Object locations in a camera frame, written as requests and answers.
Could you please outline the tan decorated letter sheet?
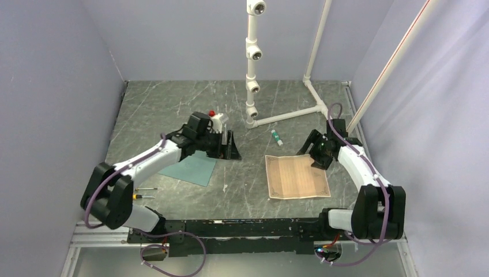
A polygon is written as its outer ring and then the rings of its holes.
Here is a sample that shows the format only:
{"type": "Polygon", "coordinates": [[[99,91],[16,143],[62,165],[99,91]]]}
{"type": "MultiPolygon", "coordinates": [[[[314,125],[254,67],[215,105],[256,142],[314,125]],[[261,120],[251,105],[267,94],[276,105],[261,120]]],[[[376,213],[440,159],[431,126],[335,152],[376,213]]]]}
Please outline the tan decorated letter sheet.
{"type": "Polygon", "coordinates": [[[278,200],[330,198],[326,171],[308,155],[265,156],[269,197],[278,200]]]}

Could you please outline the teal paper envelope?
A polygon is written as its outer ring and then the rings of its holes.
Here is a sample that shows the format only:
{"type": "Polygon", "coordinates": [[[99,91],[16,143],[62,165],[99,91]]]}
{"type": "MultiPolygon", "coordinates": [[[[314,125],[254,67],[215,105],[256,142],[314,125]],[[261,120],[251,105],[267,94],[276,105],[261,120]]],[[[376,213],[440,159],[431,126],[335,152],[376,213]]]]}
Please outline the teal paper envelope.
{"type": "Polygon", "coordinates": [[[160,175],[207,187],[211,179],[216,159],[207,157],[203,151],[196,151],[181,162],[159,171],[160,175]]]}

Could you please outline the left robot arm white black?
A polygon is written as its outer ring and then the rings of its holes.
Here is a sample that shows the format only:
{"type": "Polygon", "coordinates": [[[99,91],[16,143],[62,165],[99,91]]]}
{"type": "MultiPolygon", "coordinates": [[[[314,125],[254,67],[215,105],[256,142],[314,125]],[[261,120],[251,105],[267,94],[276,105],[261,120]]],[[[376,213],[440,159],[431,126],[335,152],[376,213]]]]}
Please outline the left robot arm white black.
{"type": "Polygon", "coordinates": [[[128,227],[142,232],[150,242],[161,241],[166,232],[166,219],[156,210],[133,202],[134,186],[197,151],[215,159],[242,158],[231,130],[226,134],[206,133],[195,139],[179,132],[162,134],[156,145],[131,159],[95,166],[80,202],[86,227],[106,226],[111,230],[128,227]]]}

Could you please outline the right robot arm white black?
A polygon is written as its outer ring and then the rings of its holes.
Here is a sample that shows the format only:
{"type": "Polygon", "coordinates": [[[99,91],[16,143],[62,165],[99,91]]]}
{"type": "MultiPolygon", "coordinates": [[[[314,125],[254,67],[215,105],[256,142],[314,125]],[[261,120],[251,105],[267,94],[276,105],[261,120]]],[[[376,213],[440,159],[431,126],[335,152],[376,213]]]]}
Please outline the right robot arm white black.
{"type": "Polygon", "coordinates": [[[312,167],[327,170],[339,162],[353,180],[358,196],[352,209],[325,208],[319,215],[318,233],[332,239],[346,231],[358,239],[400,239],[404,233],[406,192],[393,186],[373,166],[363,144],[349,136],[344,119],[330,119],[326,133],[314,129],[297,152],[309,154],[312,167]]]}

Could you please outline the green white glue stick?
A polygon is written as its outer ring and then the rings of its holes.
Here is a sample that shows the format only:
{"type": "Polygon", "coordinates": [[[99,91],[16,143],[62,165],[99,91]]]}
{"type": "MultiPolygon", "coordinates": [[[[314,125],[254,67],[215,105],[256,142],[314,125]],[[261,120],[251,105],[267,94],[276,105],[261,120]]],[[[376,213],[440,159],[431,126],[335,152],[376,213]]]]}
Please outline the green white glue stick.
{"type": "Polygon", "coordinates": [[[279,134],[276,132],[276,130],[272,129],[271,131],[271,134],[272,134],[272,137],[273,139],[275,140],[275,142],[279,145],[279,146],[282,146],[284,143],[283,141],[281,140],[279,134]]]}

